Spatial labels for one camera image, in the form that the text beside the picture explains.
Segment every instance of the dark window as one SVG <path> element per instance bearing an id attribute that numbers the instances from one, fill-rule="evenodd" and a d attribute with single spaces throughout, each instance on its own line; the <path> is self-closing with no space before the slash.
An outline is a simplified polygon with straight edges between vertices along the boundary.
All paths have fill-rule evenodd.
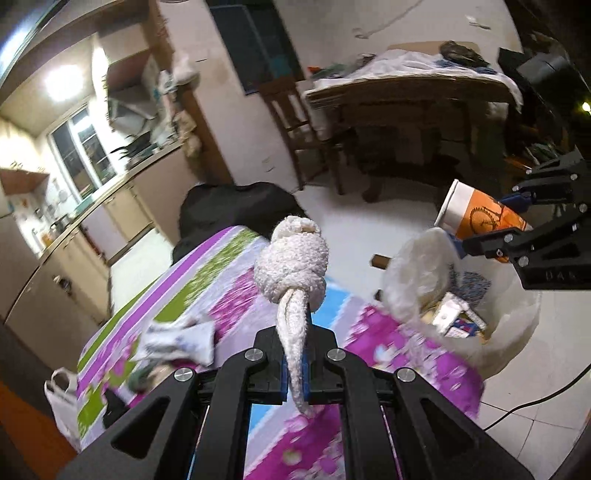
<path id="1" fill-rule="evenodd" d="M 115 177 L 115 170 L 100 144 L 86 107 L 51 136 L 67 174 L 83 199 Z"/>
<path id="2" fill-rule="evenodd" d="M 207 0 L 245 93 L 291 75 L 303 80 L 300 64 L 271 0 Z"/>

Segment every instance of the black cable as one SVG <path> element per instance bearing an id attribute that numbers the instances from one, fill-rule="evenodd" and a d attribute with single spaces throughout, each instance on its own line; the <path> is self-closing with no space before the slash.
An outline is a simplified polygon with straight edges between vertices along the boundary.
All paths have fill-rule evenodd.
<path id="1" fill-rule="evenodd" d="M 496 422 L 493 422 L 488 427 L 486 427 L 484 429 L 484 431 L 487 431 L 488 429 L 493 428 L 497 423 L 499 423 L 501 420 L 504 420 L 505 418 L 507 418 L 509 415 L 511 415 L 513 412 L 515 412 L 517 410 L 521 410 L 522 408 L 531 407 L 533 405 L 537 405 L 539 403 L 543 403 L 543 402 L 545 402 L 547 400 L 551 400 L 552 398 L 557 397 L 558 395 L 560 395 L 563 392 L 566 392 L 576 382 L 578 382 L 579 380 L 581 380 L 581 378 L 583 378 L 587 373 L 589 373 L 589 370 L 591 370 L 591 364 L 587 365 L 587 368 L 585 368 L 585 370 L 583 370 L 579 375 L 577 375 L 577 377 L 572 382 L 570 382 L 568 385 L 565 385 L 560 390 L 555 391 L 554 393 L 552 393 L 552 395 L 548 395 L 547 397 L 541 398 L 539 400 L 531 401 L 529 403 L 524 403 L 523 405 L 519 405 L 519 407 L 512 408 L 510 411 L 508 411 L 507 413 L 505 413 Z"/>

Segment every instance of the paper cup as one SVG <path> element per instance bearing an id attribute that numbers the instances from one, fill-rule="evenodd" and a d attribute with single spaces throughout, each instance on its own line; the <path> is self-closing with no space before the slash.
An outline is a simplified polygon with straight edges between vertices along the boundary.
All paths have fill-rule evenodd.
<path id="1" fill-rule="evenodd" d="M 504 228 L 530 228 L 513 210 L 457 179 L 447 192 L 435 226 L 443 228 L 460 240 Z"/>

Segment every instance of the kitchen counter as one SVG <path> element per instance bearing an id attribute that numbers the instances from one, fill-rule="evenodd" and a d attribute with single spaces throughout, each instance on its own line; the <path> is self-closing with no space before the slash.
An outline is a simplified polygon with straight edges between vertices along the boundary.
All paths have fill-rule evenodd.
<path id="1" fill-rule="evenodd" d="M 49 256 L 54 252 L 54 250 L 62 243 L 68 235 L 70 235 L 78 226 L 86 219 L 94 210 L 96 210 L 105 200 L 107 200 L 111 195 L 113 195 L 117 190 L 121 187 L 124 187 L 127 182 L 132 180 L 135 176 L 142 173 L 147 168 L 154 165 L 156 162 L 160 161 L 162 158 L 168 156 L 175 150 L 181 147 L 181 142 L 175 142 L 173 144 L 167 145 L 158 153 L 155 153 L 151 157 L 146 158 L 144 161 L 138 163 L 136 166 L 131 168 L 127 171 L 121 178 L 111 185 L 108 189 L 100 194 L 100 196 L 93 201 L 93 203 L 88 207 L 82 214 L 80 214 L 67 228 L 66 230 L 56 238 L 53 243 L 47 247 L 41 257 L 39 258 L 39 262 L 43 265 Z"/>

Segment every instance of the ceiling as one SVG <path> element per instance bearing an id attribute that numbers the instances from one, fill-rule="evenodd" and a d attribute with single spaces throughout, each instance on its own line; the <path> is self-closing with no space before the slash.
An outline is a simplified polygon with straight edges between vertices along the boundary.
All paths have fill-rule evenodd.
<path id="1" fill-rule="evenodd" d="M 62 65 L 77 65 L 80 68 L 84 77 L 83 87 L 75 98 L 55 102 L 47 93 L 45 79 L 53 69 Z M 93 94 L 91 65 L 92 41 L 88 37 L 53 57 L 22 82 L 0 106 L 0 116 L 38 137 L 68 110 Z"/>

